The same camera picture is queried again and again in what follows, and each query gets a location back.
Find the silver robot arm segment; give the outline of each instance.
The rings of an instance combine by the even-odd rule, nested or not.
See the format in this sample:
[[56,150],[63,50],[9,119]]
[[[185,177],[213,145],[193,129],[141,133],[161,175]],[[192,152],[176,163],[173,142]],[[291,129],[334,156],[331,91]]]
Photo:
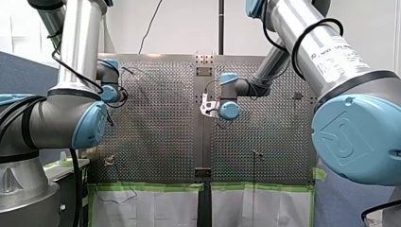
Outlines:
[[[222,74],[221,96],[231,104],[252,90],[253,96],[261,96],[259,91],[270,88],[274,68],[283,67],[291,57],[294,70],[318,97],[312,140],[325,163],[353,182],[400,185],[401,80],[364,62],[334,28],[341,31],[340,22],[324,18],[329,2],[248,0],[248,15],[276,32],[283,48],[272,49],[253,79],[241,81],[233,73]],[[232,120],[239,115],[231,114],[235,108],[222,107],[219,103],[219,117]]]
[[[39,161],[41,148],[91,148],[105,131],[105,102],[117,102],[118,65],[97,63],[102,0],[29,0],[55,45],[61,41],[59,80],[47,98],[0,95],[0,220],[12,226],[58,226],[60,195]],[[100,79],[99,94],[92,83]]]

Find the pegboard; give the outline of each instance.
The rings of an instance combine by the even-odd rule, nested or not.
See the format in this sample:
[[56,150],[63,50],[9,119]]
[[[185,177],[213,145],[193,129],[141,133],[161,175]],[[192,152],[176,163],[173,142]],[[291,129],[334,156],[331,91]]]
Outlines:
[[[254,57],[217,56],[216,79],[225,72],[249,79],[259,65],[260,59]],[[315,164],[309,138],[313,99],[306,82],[290,67],[274,81],[269,96],[257,100],[239,97],[241,116],[237,121],[215,120],[212,127],[213,180],[311,183]],[[254,159],[255,152],[262,157]]]
[[192,183],[194,57],[126,57],[120,84],[129,99],[110,110],[114,126],[96,150],[91,180]]
[[[264,183],[307,184],[312,180],[310,98],[292,70],[273,85],[270,96],[240,97],[240,118],[227,123],[199,114],[201,91],[223,72],[250,77],[263,57],[215,56],[212,77],[198,77],[195,56],[107,55],[120,62],[123,108],[112,109],[113,127],[96,149],[91,182],[193,183],[195,167],[211,167],[215,182],[253,179]],[[130,74],[122,67],[129,68]],[[218,96],[218,86],[213,96]],[[302,94],[301,100],[294,99]]]

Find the wire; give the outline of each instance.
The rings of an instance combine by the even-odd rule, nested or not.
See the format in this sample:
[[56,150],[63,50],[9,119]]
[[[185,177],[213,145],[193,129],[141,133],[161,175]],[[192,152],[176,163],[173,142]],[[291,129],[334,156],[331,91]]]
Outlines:
[[71,71],[73,74],[75,74],[77,76],[77,78],[82,79],[92,85],[94,85],[99,92],[97,92],[98,94],[102,94],[103,93],[103,88],[98,85],[97,83],[91,81],[90,79],[84,77],[82,74],[80,74],[79,72],[77,72],[76,70],[74,70],[72,67],[70,67],[69,65],[67,65],[65,62],[63,62],[62,60],[58,59],[56,57],[56,53],[58,52],[58,50],[60,49],[61,46],[61,42],[59,42],[59,44],[57,45],[56,49],[53,51],[53,53],[51,54],[51,57],[54,59],[54,61],[56,61],[57,63],[59,63],[60,65],[62,65],[64,68],[68,69],[69,71]]
[[319,22],[308,26],[295,41],[294,47],[292,48],[292,54],[291,54],[292,68],[294,69],[295,73],[303,80],[305,80],[305,77],[301,73],[301,70],[298,68],[298,50],[301,47],[301,42],[306,37],[307,34],[313,31],[316,27],[325,25],[325,23],[336,24],[340,29],[340,35],[342,36],[344,34],[344,27],[342,26],[342,23],[339,20],[334,18],[323,18]]
[[114,122],[112,120],[112,117],[109,114],[109,111],[107,111],[107,121],[110,123],[110,126],[114,126]]
[[288,51],[286,50],[285,47],[277,44],[274,40],[271,39],[271,37],[269,36],[268,31],[266,30],[266,26],[267,26],[267,16],[266,16],[266,11],[268,10],[268,1],[265,1],[265,12],[264,12],[264,16],[263,16],[263,20],[262,20],[262,27],[263,27],[263,33],[265,34],[266,39],[269,41],[269,43],[271,43],[272,45],[274,45],[276,48],[283,50],[284,52],[288,53]]
[[73,168],[74,168],[75,183],[76,183],[76,210],[74,214],[73,227],[78,227],[80,208],[82,207],[82,189],[81,189],[82,178],[80,177],[78,156],[76,154],[76,151],[70,148],[70,154],[71,154],[71,159],[73,160]]
[[123,101],[122,101],[122,104],[120,104],[120,105],[118,105],[118,106],[113,106],[113,105],[110,105],[109,103],[106,103],[106,105],[107,105],[108,107],[110,107],[110,108],[114,108],[114,109],[121,108],[121,107],[123,107],[123,106],[127,103],[127,101],[128,101],[129,95],[128,95],[127,89],[125,89],[124,87],[121,87],[121,86],[118,86],[118,87],[120,87],[120,91],[121,91],[121,93],[122,93],[123,96],[124,96]]
[[210,81],[206,84],[206,86],[204,87],[204,92],[205,92],[205,93],[207,93],[207,89],[208,89],[209,85],[210,85],[211,83],[213,83],[213,82],[219,82],[219,80],[218,80],[218,79],[210,80]]
[[250,96],[250,99],[252,99],[252,100],[257,100],[257,99],[259,98],[259,94],[257,93],[257,89],[254,87],[253,83],[250,82],[248,79],[243,79],[243,78],[240,78],[240,79],[246,81],[246,82],[253,88],[253,91],[254,91],[254,93],[256,94],[256,97],[253,98],[252,96]]
[[150,23],[149,23],[149,25],[148,25],[147,33],[145,34],[144,38],[142,38],[141,47],[139,48],[138,54],[141,54],[141,52],[142,52],[142,48],[144,47],[145,39],[146,39],[146,37],[149,35],[151,25],[153,24],[153,20],[154,20],[154,18],[156,17],[157,11],[159,10],[159,7],[160,7],[160,5],[162,4],[162,2],[163,2],[163,0],[160,0],[159,3],[157,4],[156,10],[154,11],[153,16],[152,16],[152,18],[151,18],[151,20],[150,20]]
[[[98,146],[96,146],[94,159],[95,159],[96,156],[97,156],[97,150],[98,150]],[[119,169],[117,168],[117,166],[116,166],[115,164],[114,164],[113,166],[114,166],[115,172],[117,173],[118,181],[122,183],[122,181],[121,181],[121,174],[120,174]],[[98,198],[100,201],[102,201],[102,202],[112,202],[112,203],[121,205],[121,204],[124,204],[124,203],[126,203],[127,201],[130,201],[131,199],[133,199],[133,198],[135,198],[135,197],[138,196],[138,194],[135,192],[135,190],[131,187],[131,184],[128,183],[128,185],[129,185],[130,190],[133,192],[133,195],[130,196],[130,197],[128,197],[128,198],[126,198],[126,199],[123,200],[123,201],[104,200],[103,198],[101,198],[101,196],[98,194],[98,190],[97,190],[98,186],[97,186],[97,183],[96,183],[96,186],[95,186],[95,193],[96,193],[97,198]]]
[[39,102],[45,101],[46,97],[42,97],[39,96],[38,98],[33,99],[31,102],[29,102],[29,104],[27,104],[23,110],[21,110],[19,113],[15,114],[12,118],[10,118],[9,120],[5,121],[4,126],[1,128],[0,130],[0,143],[4,137],[4,134],[6,133],[7,129],[9,128],[9,126],[12,124],[12,122],[15,121],[15,119],[17,119],[21,114],[23,114],[26,110],[28,110],[29,108],[33,107],[34,105],[36,105]]
[[272,76],[271,78],[256,78],[256,77],[253,75],[253,79],[257,79],[257,80],[260,80],[260,81],[270,81],[270,80],[273,80],[273,79],[278,79],[278,78],[280,78],[281,76],[283,76],[283,75],[286,73],[286,71],[289,69],[289,64],[290,64],[290,63],[291,63],[291,61],[288,61],[288,62],[287,62],[287,65],[286,65],[286,67],[283,69],[283,71],[282,71],[281,73],[278,73],[278,74]]
[[120,71],[118,71],[118,69],[114,65],[112,65],[108,61],[104,61],[102,59],[97,59],[97,60],[109,65],[115,71],[115,73],[117,73],[117,75],[120,76]]
[[365,221],[366,217],[370,213],[376,212],[378,210],[391,208],[391,207],[398,206],[398,205],[401,205],[401,200],[391,201],[391,202],[387,202],[387,203],[384,203],[384,204],[369,208],[369,209],[365,210],[364,212],[362,212],[362,214],[360,214],[360,218],[362,218],[362,221]]
[[40,98],[41,96],[29,96],[26,97],[22,100],[18,100],[11,105],[9,105],[3,112],[0,113],[0,126],[3,124],[3,122],[16,110],[19,108],[23,107],[24,105],[28,104],[31,101],[36,100],[37,98]]

